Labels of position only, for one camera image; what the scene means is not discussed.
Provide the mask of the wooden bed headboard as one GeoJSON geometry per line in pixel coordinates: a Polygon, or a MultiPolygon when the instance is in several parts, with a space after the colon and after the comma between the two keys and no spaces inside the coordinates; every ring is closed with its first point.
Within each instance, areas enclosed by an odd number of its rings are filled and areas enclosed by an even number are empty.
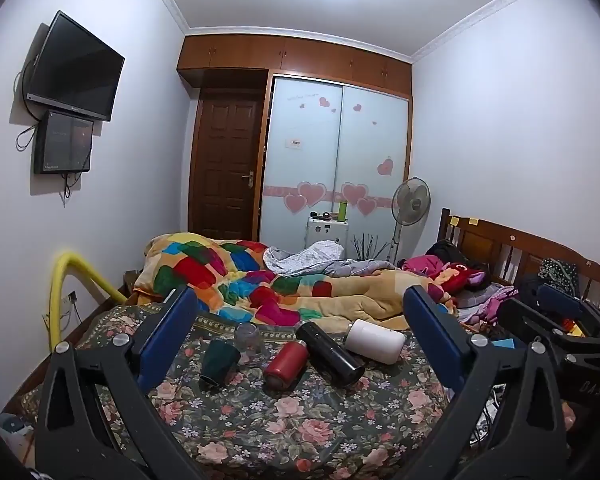
{"type": "Polygon", "coordinates": [[[552,240],[488,220],[457,216],[449,208],[441,211],[438,240],[447,240],[468,259],[485,264],[494,281],[503,285],[518,285],[525,275],[538,272],[545,259],[571,263],[578,271],[581,297],[600,298],[600,264],[552,240]]]}

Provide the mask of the pink clothes pile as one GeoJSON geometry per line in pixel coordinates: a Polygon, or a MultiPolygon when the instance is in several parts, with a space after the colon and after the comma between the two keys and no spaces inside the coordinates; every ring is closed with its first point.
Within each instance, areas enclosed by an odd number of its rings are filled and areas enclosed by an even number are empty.
{"type": "Polygon", "coordinates": [[[500,304],[518,295],[514,286],[492,283],[483,290],[470,292],[464,290],[456,296],[458,318],[460,322],[476,325],[481,322],[494,323],[500,304]]]}

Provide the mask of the red pink plush toy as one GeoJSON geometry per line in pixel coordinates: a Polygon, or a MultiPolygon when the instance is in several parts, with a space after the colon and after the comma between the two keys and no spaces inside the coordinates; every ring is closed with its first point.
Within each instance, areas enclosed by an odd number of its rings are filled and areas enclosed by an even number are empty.
{"type": "Polygon", "coordinates": [[[491,284],[489,272],[483,266],[460,261],[445,262],[435,255],[407,259],[401,264],[401,269],[430,278],[452,296],[464,290],[478,292],[491,284]]]}

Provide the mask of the floral bed quilt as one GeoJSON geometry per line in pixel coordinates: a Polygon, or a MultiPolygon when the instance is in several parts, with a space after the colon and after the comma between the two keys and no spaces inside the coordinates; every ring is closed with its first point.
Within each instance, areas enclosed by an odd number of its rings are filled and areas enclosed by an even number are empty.
{"type": "Polygon", "coordinates": [[[204,352],[230,341],[234,323],[203,314],[164,381],[148,394],[174,438],[213,479],[388,479],[410,462],[448,406],[412,333],[393,366],[369,362],[350,388],[309,366],[286,391],[263,372],[291,340],[290,328],[263,327],[259,353],[242,356],[227,385],[204,388],[204,352]]]}

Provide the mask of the standing electric fan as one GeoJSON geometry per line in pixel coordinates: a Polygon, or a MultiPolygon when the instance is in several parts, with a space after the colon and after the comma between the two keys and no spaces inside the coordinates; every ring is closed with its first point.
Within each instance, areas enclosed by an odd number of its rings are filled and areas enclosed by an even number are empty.
{"type": "Polygon", "coordinates": [[[404,226],[414,226],[422,220],[429,210],[430,203],[429,186],[421,178],[411,177],[396,188],[391,201],[394,229],[388,252],[388,259],[392,263],[397,263],[399,260],[402,229],[404,226]]]}

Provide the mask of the white cylindrical bottle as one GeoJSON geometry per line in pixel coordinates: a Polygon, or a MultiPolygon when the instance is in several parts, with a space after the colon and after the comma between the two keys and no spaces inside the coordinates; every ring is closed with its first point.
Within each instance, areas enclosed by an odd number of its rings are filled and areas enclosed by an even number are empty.
{"type": "Polygon", "coordinates": [[[387,365],[400,358],[404,344],[402,333],[363,320],[351,324],[343,343],[348,351],[387,365]]]}

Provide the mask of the black thermos bottle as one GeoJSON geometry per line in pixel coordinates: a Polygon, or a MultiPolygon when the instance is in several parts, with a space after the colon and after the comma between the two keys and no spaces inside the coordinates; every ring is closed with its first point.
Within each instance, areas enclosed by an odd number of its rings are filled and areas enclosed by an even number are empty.
{"type": "Polygon", "coordinates": [[[306,345],[312,365],[334,386],[348,388],[363,376],[365,365],[315,323],[302,323],[296,338],[306,345]]]}

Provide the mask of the red thermos bottle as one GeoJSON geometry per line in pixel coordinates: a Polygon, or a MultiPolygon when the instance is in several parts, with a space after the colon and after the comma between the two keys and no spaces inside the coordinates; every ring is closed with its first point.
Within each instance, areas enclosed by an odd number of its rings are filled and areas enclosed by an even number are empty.
{"type": "Polygon", "coordinates": [[[265,385],[272,390],[288,389],[306,368],[308,359],[309,351],[303,341],[287,342],[265,367],[265,385]]]}

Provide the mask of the colourful patchwork blanket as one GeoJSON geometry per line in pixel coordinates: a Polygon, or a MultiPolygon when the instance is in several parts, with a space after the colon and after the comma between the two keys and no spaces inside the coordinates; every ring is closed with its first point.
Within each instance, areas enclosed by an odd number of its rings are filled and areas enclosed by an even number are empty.
{"type": "Polygon", "coordinates": [[[420,286],[457,315],[456,301],[431,278],[403,270],[379,270],[344,278],[317,273],[281,276],[265,267],[265,246],[252,240],[214,240],[181,232],[154,238],[134,283],[138,301],[159,301],[181,285],[201,307],[237,323],[291,327],[313,321],[327,333],[356,320],[406,330],[404,292],[420,286]]]}

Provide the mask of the grey white striped sheet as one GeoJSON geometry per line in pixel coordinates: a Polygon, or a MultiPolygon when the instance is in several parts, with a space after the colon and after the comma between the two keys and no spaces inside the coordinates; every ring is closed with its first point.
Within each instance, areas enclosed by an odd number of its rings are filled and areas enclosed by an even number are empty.
{"type": "Polygon", "coordinates": [[[285,252],[268,247],[263,254],[265,267],[278,276],[294,278],[310,274],[324,274],[332,278],[367,276],[383,270],[396,270],[385,260],[355,260],[343,258],[343,247],[332,240],[319,240],[300,252],[285,252]]]}

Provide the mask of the white small cabinet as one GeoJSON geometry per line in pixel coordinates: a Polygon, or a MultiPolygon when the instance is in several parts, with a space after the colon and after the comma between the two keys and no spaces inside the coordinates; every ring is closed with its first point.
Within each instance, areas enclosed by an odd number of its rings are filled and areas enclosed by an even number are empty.
{"type": "Polygon", "coordinates": [[[304,247],[308,248],[321,240],[331,240],[343,248],[342,254],[347,253],[349,222],[309,218],[306,222],[306,238],[304,247]]]}

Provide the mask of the white sliding wardrobe with hearts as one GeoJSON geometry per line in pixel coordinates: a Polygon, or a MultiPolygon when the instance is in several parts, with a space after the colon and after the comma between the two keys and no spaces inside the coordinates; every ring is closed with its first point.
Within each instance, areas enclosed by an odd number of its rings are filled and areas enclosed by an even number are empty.
{"type": "Polygon", "coordinates": [[[300,78],[273,81],[259,240],[298,252],[309,218],[337,220],[348,203],[347,258],[385,259],[391,201],[406,175],[410,102],[300,78]]]}

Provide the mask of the yellow padded bed rail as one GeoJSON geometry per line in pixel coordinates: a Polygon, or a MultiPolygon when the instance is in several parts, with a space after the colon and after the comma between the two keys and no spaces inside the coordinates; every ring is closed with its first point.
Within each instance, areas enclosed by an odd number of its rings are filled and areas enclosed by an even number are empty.
{"type": "Polygon", "coordinates": [[[80,338],[96,315],[127,299],[123,286],[111,284],[77,252],[62,252],[50,274],[45,315],[50,350],[64,338],[80,338]]]}

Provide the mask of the small wall mounted monitor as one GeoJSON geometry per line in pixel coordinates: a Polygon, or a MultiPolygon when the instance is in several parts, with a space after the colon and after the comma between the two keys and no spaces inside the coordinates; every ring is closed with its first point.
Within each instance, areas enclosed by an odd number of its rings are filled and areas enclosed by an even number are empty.
{"type": "Polygon", "coordinates": [[[89,172],[94,122],[59,112],[46,112],[36,126],[34,174],[89,172]]]}

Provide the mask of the wall mounted black television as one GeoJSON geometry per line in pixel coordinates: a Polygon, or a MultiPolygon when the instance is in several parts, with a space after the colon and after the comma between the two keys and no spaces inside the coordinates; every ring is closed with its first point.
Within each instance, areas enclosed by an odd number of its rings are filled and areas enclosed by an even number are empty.
{"type": "Polygon", "coordinates": [[[120,53],[59,11],[35,58],[24,98],[109,122],[123,65],[120,53]]]}

